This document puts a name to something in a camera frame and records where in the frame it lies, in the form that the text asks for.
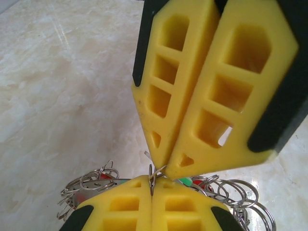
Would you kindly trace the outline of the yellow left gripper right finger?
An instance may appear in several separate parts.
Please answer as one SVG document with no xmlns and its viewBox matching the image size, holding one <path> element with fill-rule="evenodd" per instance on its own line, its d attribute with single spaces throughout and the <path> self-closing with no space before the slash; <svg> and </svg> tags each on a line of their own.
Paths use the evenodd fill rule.
<svg viewBox="0 0 308 231">
<path fill-rule="evenodd" d="M 167 178 L 156 181 L 153 231 L 243 231 L 221 202 Z"/>
</svg>

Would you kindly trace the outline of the silver key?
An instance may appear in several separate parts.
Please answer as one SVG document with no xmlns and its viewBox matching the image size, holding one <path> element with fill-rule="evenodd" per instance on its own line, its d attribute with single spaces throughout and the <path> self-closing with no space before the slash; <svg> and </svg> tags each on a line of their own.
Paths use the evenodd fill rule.
<svg viewBox="0 0 308 231">
<path fill-rule="evenodd" d="M 151 155 L 148 151 L 145 151 L 144 154 L 152 161 Z M 164 177 L 165 176 L 165 173 L 164 173 L 165 168 L 166 168 L 166 165 L 162 166 L 161 168 L 154 167 L 154 170 L 150 171 L 149 179 Z"/>
</svg>

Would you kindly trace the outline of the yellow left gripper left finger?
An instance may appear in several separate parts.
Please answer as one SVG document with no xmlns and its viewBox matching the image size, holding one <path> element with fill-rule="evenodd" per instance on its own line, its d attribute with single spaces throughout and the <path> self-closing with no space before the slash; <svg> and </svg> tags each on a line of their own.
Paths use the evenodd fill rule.
<svg viewBox="0 0 308 231">
<path fill-rule="evenodd" d="M 61 231 L 151 231 L 152 197 L 142 175 L 81 203 Z"/>
</svg>

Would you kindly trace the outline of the metal keyring disc with rings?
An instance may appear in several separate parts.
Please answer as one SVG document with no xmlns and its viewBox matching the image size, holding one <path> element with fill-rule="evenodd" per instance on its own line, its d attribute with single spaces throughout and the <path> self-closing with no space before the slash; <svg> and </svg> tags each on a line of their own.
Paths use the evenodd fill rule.
<svg viewBox="0 0 308 231">
<path fill-rule="evenodd" d="M 113 165 L 113 161 L 109 160 L 100 169 L 94 169 L 67 183 L 60 192 L 61 200 L 58 205 L 65 206 L 62 211 L 57 213 L 57 219 L 66 221 L 82 202 L 127 182 L 128 179 L 121 178 Z M 110 174 L 114 176 L 114 179 L 99 180 L 98 176 L 101 173 Z M 211 191 L 203 190 L 195 184 L 188 188 L 215 199 L 230 208 L 235 220 L 244 231 L 252 231 L 249 210 L 254 211 L 262 220 L 265 231 L 277 231 L 273 215 L 258 201 L 258 190 L 249 182 L 237 179 L 224 180 L 218 175 L 194 177 L 203 179 Z"/>
</svg>

